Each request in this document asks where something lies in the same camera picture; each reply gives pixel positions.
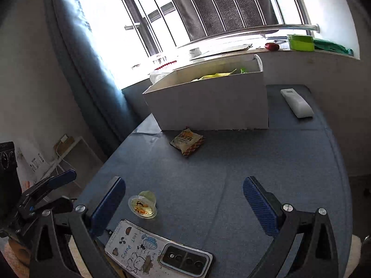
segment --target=red object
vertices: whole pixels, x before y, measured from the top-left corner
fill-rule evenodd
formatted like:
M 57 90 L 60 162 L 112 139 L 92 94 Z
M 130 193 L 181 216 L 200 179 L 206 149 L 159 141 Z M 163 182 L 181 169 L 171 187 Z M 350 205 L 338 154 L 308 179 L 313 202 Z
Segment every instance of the red object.
M 269 51 L 277 51 L 277 50 L 279 50 L 279 44 L 277 44 L 277 43 L 266 43 L 265 48 Z
M 155 71 L 156 71 L 156 70 L 160 70 L 160 69 L 162 69 L 163 67 L 165 67 L 165 66 L 167 66 L 167 65 L 170 65 L 170 64 L 174 64 L 174 63 L 176 63 L 176 62 L 177 62 L 177 61 L 171 61 L 170 63 L 166 63 L 166 64 L 164 64 L 164 65 L 162 65 L 162 66 L 156 68 Z

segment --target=black speaker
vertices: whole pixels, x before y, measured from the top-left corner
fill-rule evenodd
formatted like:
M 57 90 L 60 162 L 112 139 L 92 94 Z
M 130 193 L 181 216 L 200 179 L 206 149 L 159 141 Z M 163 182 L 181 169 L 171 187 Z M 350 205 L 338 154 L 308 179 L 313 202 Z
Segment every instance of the black speaker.
M 14 143 L 0 143 L 0 219 L 8 215 L 21 195 Z

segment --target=window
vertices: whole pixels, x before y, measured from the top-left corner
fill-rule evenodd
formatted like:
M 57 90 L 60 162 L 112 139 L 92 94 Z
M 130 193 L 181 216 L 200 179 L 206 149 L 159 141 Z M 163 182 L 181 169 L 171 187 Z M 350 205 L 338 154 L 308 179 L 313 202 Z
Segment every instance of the window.
M 194 47 L 185 47 L 185 55 L 195 47 L 203 47 L 201 50 L 207 51 L 245 44 L 248 40 L 257 48 L 264 46 L 264 37 L 276 39 L 292 33 L 307 33 L 306 30 L 260 28 L 264 25 L 307 24 L 300 0 L 80 2 L 97 48 L 120 88 L 145 79 L 151 70 L 174 60 L 182 51 L 179 47 L 190 42 L 198 43 Z M 257 29 L 252 33 L 249 30 L 251 27 Z

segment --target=camera lens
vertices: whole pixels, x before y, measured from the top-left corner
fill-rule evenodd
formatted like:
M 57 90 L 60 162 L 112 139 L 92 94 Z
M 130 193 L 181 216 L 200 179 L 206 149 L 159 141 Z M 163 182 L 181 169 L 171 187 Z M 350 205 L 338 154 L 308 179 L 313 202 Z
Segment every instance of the camera lens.
M 196 267 L 196 268 L 202 268 L 203 266 L 204 266 L 204 264 L 201 262 L 201 261 L 196 261 L 195 263 L 194 263 L 194 266 Z

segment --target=screw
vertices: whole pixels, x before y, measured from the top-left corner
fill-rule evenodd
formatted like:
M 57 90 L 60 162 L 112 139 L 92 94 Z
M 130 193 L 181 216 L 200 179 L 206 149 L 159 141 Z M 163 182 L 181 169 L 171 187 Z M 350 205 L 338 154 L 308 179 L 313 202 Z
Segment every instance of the screw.
M 50 210 L 44 210 L 42 213 L 41 213 L 41 215 L 42 216 L 48 216 L 50 214 Z
M 284 205 L 283 205 L 283 209 L 284 209 L 285 211 L 287 211 L 287 212 L 291 212 L 291 211 L 294 209 L 294 207 L 291 206 L 290 204 L 284 204 Z
M 75 208 L 75 211 L 80 213 L 80 212 L 84 212 L 85 210 L 85 206 L 84 205 L 78 205 L 76 208 Z
M 324 208 L 319 208 L 318 209 L 318 213 L 321 214 L 321 215 L 326 215 L 327 214 L 327 211 Z

